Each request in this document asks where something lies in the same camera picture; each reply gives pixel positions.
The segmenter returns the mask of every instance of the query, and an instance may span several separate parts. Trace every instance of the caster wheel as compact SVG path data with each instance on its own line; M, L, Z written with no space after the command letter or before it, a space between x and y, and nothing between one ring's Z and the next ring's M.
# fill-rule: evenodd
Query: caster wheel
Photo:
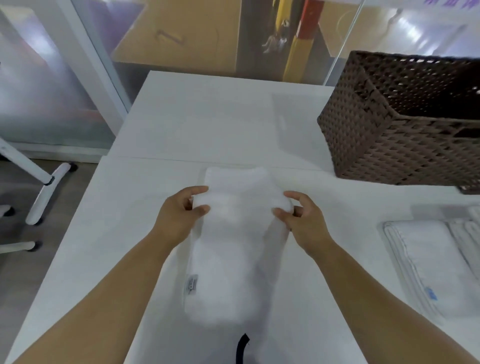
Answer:
M43 243L42 242L35 242L35 246L32 249L27 250L28 252L36 252L38 249L42 247Z
M68 170L68 172L75 172L77 169L78 166L75 163L70 162L70 169Z
M10 207L10 209L7 212L5 212L3 215L6 217L13 216L15 215L15 209L13 207Z

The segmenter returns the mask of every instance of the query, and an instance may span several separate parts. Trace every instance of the brown woven basket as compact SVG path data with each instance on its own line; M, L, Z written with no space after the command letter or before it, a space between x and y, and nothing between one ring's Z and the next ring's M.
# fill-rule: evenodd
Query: brown woven basket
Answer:
M338 177L480 193L480 60L351 52L318 124Z

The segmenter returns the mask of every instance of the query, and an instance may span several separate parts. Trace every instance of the stack of folded towels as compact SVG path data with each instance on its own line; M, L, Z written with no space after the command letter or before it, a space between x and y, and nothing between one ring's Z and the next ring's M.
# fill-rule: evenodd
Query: stack of folded towels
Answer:
M384 224L409 302L436 323L480 315L480 206L468 209L471 219Z

